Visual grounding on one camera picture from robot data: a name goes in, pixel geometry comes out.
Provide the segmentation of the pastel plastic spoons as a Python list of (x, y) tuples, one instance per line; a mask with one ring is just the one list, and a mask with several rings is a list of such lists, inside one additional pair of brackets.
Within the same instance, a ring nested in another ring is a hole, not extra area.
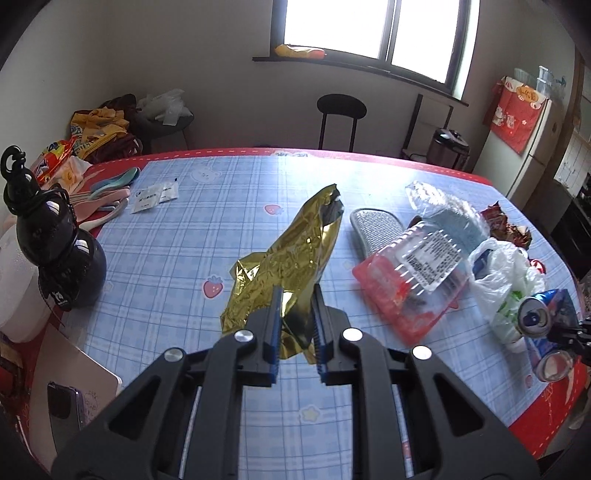
[(93, 186), (87, 193), (71, 196), (77, 224), (81, 225), (102, 207), (128, 199), (130, 186), (139, 173), (138, 167), (132, 167), (118, 176), (100, 181), (98, 187)]

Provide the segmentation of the gold foil wrapper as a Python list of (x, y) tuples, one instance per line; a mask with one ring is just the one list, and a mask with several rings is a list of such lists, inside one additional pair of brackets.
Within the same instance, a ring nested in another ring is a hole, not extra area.
[(270, 306), (273, 287), (280, 286), (280, 358), (301, 354), (314, 364), (311, 296), (334, 251), (343, 214), (338, 187), (325, 186), (301, 206), (269, 249), (238, 259), (230, 271), (233, 286), (221, 314), (222, 333), (245, 327), (249, 314)]

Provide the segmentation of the cream refrigerator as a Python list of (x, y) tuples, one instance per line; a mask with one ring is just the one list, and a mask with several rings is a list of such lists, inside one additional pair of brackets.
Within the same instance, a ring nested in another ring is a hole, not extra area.
[(561, 127), (562, 107), (549, 97), (522, 154), (489, 128), (473, 173), (488, 179), (517, 208), (524, 208), (549, 165)]

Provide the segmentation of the blue soda can lower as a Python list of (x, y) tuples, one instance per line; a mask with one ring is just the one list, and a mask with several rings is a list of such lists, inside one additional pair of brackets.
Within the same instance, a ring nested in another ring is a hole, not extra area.
[(568, 376), (574, 367), (575, 355), (547, 340), (526, 337), (528, 358), (535, 376), (542, 382), (558, 382)]

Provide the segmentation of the white paper sachets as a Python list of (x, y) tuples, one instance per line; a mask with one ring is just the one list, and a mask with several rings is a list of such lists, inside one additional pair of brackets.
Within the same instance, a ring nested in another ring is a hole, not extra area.
[(178, 182), (167, 181), (138, 190), (132, 195), (131, 213), (136, 214), (178, 198)]

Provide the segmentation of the yellow snack bags pile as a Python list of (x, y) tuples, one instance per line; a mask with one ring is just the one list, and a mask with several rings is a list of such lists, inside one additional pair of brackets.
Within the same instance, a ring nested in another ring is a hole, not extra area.
[(30, 167), (40, 186), (75, 156), (90, 164), (140, 155), (143, 145), (136, 130), (137, 100), (126, 94), (93, 110), (75, 111), (69, 123), (69, 137), (48, 145)]

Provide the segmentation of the blue soda can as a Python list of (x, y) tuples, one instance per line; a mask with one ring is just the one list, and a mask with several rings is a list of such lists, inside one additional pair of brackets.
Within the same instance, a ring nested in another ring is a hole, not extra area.
[(518, 330), (530, 338), (546, 337), (556, 326), (579, 326), (577, 312), (566, 289), (552, 289), (525, 297), (517, 314)]
[(542, 382), (558, 382), (568, 376), (574, 367), (575, 355), (547, 340), (526, 337), (528, 358), (535, 376)]

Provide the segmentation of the blue soda can upper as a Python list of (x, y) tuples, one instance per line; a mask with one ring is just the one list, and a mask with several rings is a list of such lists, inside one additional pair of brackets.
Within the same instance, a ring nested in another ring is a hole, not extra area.
[(525, 297), (517, 314), (518, 330), (530, 338), (546, 337), (556, 326), (579, 326), (577, 312), (566, 289), (552, 289)]

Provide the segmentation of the red fridge cover cloth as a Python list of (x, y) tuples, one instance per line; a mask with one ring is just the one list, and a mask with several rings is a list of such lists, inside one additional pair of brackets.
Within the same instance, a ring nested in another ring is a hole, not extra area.
[(493, 88), (493, 99), (483, 124), (516, 153), (522, 154), (549, 97), (505, 76)]

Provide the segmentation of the black pressure cooker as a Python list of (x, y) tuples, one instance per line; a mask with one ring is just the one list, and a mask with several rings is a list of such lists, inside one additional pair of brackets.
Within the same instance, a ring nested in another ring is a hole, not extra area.
[(438, 128), (427, 152), (427, 163), (463, 171), (470, 157), (470, 146), (456, 130)]

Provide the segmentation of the white plastic bag on chair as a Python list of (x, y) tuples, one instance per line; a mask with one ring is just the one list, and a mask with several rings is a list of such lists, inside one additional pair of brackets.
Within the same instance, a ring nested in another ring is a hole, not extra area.
[(148, 94), (138, 100), (138, 111), (148, 120), (158, 121), (163, 126), (174, 127), (180, 118), (192, 116), (185, 106), (182, 89), (172, 89), (159, 95)]

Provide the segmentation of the black smartphone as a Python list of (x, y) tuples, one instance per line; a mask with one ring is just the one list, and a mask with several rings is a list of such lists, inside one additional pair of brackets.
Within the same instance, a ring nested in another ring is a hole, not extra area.
[(77, 433), (84, 426), (85, 409), (82, 393), (71, 386), (47, 384), (47, 403), (53, 432)]

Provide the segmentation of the blue plaid tablecloth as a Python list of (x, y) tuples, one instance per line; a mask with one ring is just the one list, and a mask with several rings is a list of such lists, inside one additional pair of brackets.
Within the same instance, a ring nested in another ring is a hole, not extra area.
[(467, 285), (488, 182), (328, 151), (172, 154), (70, 315), (124, 389), (55, 479), (537, 479), (565, 417)]

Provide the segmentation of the red plastic food tray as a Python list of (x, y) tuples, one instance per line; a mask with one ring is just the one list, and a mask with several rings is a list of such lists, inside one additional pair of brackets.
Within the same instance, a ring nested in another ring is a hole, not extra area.
[(468, 281), (457, 242), (439, 226), (421, 221), (353, 269), (363, 293), (401, 342), (419, 343)]

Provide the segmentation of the window with dark frame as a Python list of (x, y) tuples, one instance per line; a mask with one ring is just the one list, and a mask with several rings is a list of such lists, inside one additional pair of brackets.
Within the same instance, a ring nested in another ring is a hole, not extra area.
[[(475, 47), (478, 1), (274, 1), (270, 49), (259, 62), (325, 63), (391, 77), (460, 102)], [(277, 57), (280, 44), (325, 59)]]

